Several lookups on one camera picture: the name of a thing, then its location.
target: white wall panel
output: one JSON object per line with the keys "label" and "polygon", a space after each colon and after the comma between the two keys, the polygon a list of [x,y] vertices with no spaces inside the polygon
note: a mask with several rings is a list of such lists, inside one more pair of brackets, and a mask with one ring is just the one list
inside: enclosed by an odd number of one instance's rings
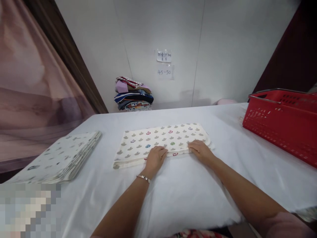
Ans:
{"label": "white wall panel", "polygon": [[[151,87],[153,108],[190,107],[204,0],[115,0],[115,6],[133,78]],[[157,48],[172,50],[175,81],[157,79]]]}
{"label": "white wall panel", "polygon": [[[56,0],[109,112],[115,78],[151,87],[153,109],[247,100],[298,0]],[[157,79],[171,49],[175,81]]]}
{"label": "white wall panel", "polygon": [[193,106],[247,100],[299,1],[206,1]]}
{"label": "white wall panel", "polygon": [[109,112],[117,76],[132,77],[113,1],[55,0]]}

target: paper sign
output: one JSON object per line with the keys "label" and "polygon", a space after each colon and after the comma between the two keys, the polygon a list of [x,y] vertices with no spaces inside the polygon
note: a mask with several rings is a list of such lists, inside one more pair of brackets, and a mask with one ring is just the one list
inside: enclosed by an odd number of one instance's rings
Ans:
{"label": "paper sign", "polygon": [[159,51],[157,50],[156,60],[158,62],[171,63],[172,62],[172,52],[171,51]]}
{"label": "paper sign", "polygon": [[158,64],[157,76],[160,79],[173,79],[173,67],[170,64]]}

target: pink curtain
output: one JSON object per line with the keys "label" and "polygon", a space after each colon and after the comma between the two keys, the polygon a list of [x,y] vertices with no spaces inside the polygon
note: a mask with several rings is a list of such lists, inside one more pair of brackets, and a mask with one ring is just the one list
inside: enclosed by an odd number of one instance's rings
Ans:
{"label": "pink curtain", "polygon": [[0,173],[95,114],[22,0],[0,4]]}

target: white table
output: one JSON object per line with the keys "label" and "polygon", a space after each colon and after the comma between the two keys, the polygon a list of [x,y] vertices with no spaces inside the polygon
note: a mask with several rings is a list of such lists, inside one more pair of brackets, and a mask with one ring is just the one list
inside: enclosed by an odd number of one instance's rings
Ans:
{"label": "white table", "polygon": [[[317,205],[317,169],[242,127],[247,103],[95,115],[70,134],[103,136],[78,177],[61,188],[63,237],[89,237],[144,165],[114,170],[125,130],[198,122],[215,155],[289,211]],[[214,173],[192,154],[167,158],[153,179],[137,237],[162,237],[184,228],[213,228],[243,219]]]}

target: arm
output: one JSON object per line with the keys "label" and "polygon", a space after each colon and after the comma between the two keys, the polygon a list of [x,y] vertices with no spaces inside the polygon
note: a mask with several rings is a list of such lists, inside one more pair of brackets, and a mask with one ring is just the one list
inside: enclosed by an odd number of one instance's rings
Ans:
{"label": "arm", "polygon": [[[149,179],[161,168],[167,149],[156,146],[151,149],[145,169],[140,173]],[[137,177],[101,220],[92,236],[132,237],[149,183]]]}
{"label": "arm", "polygon": [[265,237],[267,230],[261,229],[262,222],[276,216],[279,212],[287,211],[257,186],[217,158],[204,142],[195,140],[188,147],[198,160],[215,172],[247,221]]}

